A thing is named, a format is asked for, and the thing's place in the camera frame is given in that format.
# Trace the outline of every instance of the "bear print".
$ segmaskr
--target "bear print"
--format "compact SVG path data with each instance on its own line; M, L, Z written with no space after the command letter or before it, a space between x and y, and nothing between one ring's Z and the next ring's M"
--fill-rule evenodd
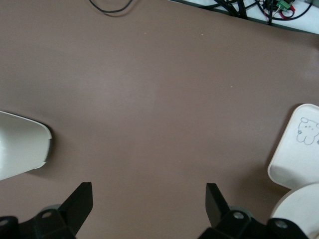
M301 118L298 127L297 141L310 145L314 142L315 137L319 134L319 124L307 118Z

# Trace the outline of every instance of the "brown table surface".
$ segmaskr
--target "brown table surface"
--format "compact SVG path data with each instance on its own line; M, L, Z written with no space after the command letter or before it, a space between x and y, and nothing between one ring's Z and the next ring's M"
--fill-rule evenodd
M118 8L123 1L102 1ZM0 2L0 108L50 126L45 166L0 181L20 221L83 181L79 239L197 238L205 184L265 222L267 166L292 110L319 104L319 36L169 2Z

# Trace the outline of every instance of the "cartoon bear drawing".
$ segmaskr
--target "cartoon bear drawing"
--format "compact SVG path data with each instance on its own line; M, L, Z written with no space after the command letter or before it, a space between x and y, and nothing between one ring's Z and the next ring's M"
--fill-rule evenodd
M306 145L310 145L314 142L315 137L319 134L319 123L309 120L307 118L301 118L301 122L298 127L297 141Z

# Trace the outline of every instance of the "green connector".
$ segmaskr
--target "green connector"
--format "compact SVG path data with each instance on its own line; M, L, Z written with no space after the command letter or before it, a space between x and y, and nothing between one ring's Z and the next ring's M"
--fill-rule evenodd
M279 0L276 6L282 11L287 11L290 8L290 4L286 3L284 0Z

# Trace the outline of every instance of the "white rounded rectangular lid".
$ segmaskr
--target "white rounded rectangular lid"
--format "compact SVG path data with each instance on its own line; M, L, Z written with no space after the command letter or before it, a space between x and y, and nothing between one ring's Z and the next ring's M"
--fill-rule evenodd
M268 167L275 183L295 189L319 182L319 107L297 107Z

